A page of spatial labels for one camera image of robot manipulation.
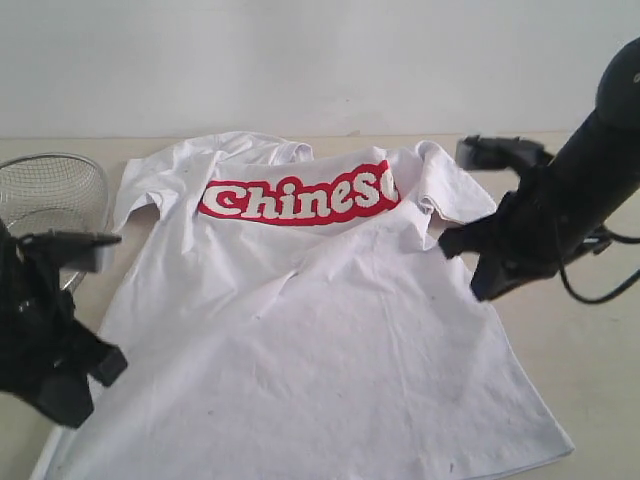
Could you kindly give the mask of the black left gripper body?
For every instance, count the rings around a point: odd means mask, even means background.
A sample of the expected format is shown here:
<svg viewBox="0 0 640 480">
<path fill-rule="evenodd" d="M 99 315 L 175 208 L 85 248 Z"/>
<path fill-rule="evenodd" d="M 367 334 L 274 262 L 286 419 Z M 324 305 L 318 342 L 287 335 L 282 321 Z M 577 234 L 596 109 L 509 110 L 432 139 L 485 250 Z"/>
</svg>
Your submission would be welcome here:
<svg viewBox="0 0 640 480">
<path fill-rule="evenodd" d="M 88 347 L 99 340 L 75 318 L 72 293 L 60 270 L 23 251 L 21 239 L 1 245 L 1 391 L 20 399 L 20 387 L 54 370 L 89 376 Z"/>
</svg>

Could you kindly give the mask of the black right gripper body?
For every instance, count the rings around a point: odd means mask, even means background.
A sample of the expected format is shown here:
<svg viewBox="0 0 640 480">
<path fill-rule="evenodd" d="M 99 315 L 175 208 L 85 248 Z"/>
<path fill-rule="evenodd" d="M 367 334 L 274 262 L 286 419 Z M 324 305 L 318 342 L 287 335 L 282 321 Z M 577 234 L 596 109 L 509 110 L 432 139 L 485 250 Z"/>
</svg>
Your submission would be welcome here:
<svg viewBox="0 0 640 480">
<path fill-rule="evenodd" d="M 595 249 L 594 176 L 579 165 L 532 168 L 496 217 L 496 252 L 506 271 L 553 275 L 560 263 Z"/>
</svg>

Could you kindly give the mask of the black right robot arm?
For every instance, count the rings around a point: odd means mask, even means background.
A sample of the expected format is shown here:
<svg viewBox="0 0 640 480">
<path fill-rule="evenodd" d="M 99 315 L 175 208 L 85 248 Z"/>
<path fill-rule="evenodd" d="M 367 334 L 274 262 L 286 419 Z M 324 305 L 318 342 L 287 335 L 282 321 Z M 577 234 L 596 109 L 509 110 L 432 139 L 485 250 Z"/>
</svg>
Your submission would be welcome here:
<svg viewBox="0 0 640 480">
<path fill-rule="evenodd" d="M 477 254 L 471 290 L 479 301 L 554 276 L 566 282 L 568 264 L 614 242 L 638 243 L 605 222 L 639 188 L 639 42 L 610 61 L 594 110 L 557 153 L 520 137 L 468 136 L 455 160 L 467 171 L 511 169 L 519 177 L 494 213 L 438 239 L 448 259 Z"/>
</svg>

